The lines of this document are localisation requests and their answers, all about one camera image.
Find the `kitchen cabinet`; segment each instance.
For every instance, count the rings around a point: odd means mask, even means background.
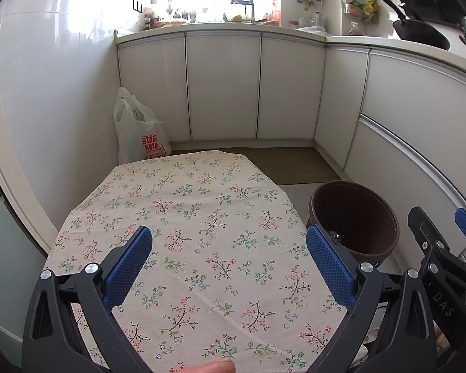
[[[186,52],[192,140],[254,139],[260,33],[189,32]]]
[[[314,140],[342,168],[359,119],[367,58],[367,48],[327,48],[326,52]]]
[[[172,142],[190,141],[183,34],[119,48],[121,85],[153,109]]]
[[[455,256],[466,248],[466,238],[454,222],[464,206],[462,197],[442,175],[389,131],[361,117],[345,167],[357,183],[373,189],[394,210],[400,226],[399,248],[412,268],[419,268],[423,252],[408,228],[408,213],[421,206]]]
[[[466,74],[372,49],[362,112],[400,136],[466,198]]]
[[[323,67],[323,44],[263,36],[257,138],[314,138]]]

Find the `floral tablecloth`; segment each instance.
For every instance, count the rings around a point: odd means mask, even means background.
[[[237,372],[305,371],[345,314],[305,247],[287,195],[245,156],[220,151],[120,165],[66,219],[46,267],[101,262],[140,225],[153,252],[112,310],[156,372],[218,357]],[[105,365],[79,305],[92,359]]]

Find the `floral print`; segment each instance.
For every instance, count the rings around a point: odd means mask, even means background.
[[[46,268],[72,274],[138,226],[152,253],[112,313],[153,371],[218,357],[238,373],[305,371],[345,314],[287,195],[243,155],[210,150],[116,167],[66,219]],[[107,366],[79,305],[93,359]]]

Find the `white plastic bag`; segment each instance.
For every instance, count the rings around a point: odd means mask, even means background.
[[[119,87],[114,106],[119,164],[171,154],[169,138],[153,110]]]

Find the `brown mat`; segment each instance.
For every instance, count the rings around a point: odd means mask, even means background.
[[[231,147],[220,150],[245,155],[277,185],[328,182],[340,179],[321,154],[312,147]],[[172,154],[199,151],[202,150],[174,150]]]

